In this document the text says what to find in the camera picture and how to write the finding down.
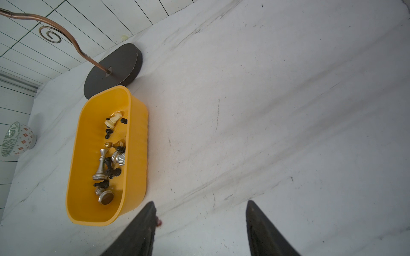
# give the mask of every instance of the dark stain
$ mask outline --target dark stain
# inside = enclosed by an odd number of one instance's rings
[[[228,200],[228,198],[230,198],[231,196],[233,196],[233,194],[230,195],[230,196],[225,197],[224,201]]]

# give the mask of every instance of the chess piece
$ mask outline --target chess piece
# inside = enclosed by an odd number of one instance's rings
[[[115,149],[117,149],[118,147],[124,147],[125,146],[125,143],[122,141],[122,140],[119,140],[119,141],[117,141],[117,143],[115,143],[115,144],[113,144],[112,142],[106,142],[105,144],[104,144],[104,147],[105,148],[115,148]]]
[[[115,151],[114,154],[112,154],[111,156],[111,160],[113,163],[117,163],[120,166],[123,166],[125,165],[125,153]]]
[[[109,186],[109,181],[107,179],[102,182],[94,183],[94,187],[98,187],[98,188],[108,188],[108,186]]]
[[[102,205],[107,205],[114,199],[114,193],[111,190],[105,190],[105,188],[96,188],[96,195],[98,202]]]
[[[121,175],[121,169],[120,168],[115,168],[112,172],[112,175],[114,175],[115,177],[120,176]]]
[[[108,176],[104,172],[104,159],[105,159],[105,155],[107,154],[107,152],[108,152],[107,148],[100,150],[100,153],[101,153],[101,157],[99,159],[100,165],[98,166],[96,173],[93,175],[93,180],[95,181],[102,181],[102,180],[108,179]]]
[[[107,133],[107,135],[105,135],[105,138],[106,138],[106,139],[109,139],[110,135],[111,135],[114,131],[111,130],[111,129],[106,129],[105,132]]]
[[[106,120],[104,123],[106,126],[108,126],[111,129],[114,129],[115,123],[122,117],[123,115],[121,112],[116,112],[113,117],[111,117],[109,120]]]

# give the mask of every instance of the white paneled ceiling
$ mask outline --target white paneled ceiling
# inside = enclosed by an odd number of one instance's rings
[[[0,0],[0,8],[47,17],[89,56],[120,43],[196,0]],[[0,70],[40,86],[85,60],[64,36],[49,43],[33,20],[0,16]]]

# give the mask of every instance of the black pawn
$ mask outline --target black pawn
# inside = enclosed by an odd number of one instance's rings
[[[110,136],[114,131],[111,130],[111,129],[106,129],[105,132],[107,133],[107,135],[105,135],[105,138],[106,138],[106,139],[109,139],[109,136]]]
[[[111,174],[114,175],[115,177],[120,176],[121,169],[120,168],[115,168],[113,171],[111,171]]]
[[[109,181],[107,179],[102,182],[94,183],[94,187],[108,188],[108,186],[109,186]]]

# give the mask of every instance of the curved metal stand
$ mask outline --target curved metal stand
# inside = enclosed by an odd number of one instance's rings
[[[46,17],[36,14],[14,13],[2,8],[0,8],[0,15],[19,20],[36,20],[50,25],[51,27],[40,27],[39,33],[41,37],[51,43],[61,42],[61,37],[54,31],[64,35],[74,45],[78,54],[80,54],[84,59],[88,60],[95,66],[93,69],[91,69],[84,84],[84,96],[87,99],[91,98],[97,93],[100,93],[117,85],[127,86],[135,79],[135,77],[137,77],[141,69],[141,51],[131,43],[120,46],[118,49],[116,49],[114,52],[100,61],[100,63],[98,63],[81,50],[77,41],[70,34],[70,32],[68,32],[61,25]],[[49,29],[50,31],[47,31],[46,35],[43,35],[43,33],[41,32],[43,29]],[[50,34],[55,35],[58,40],[53,41],[53,38],[50,36]]]

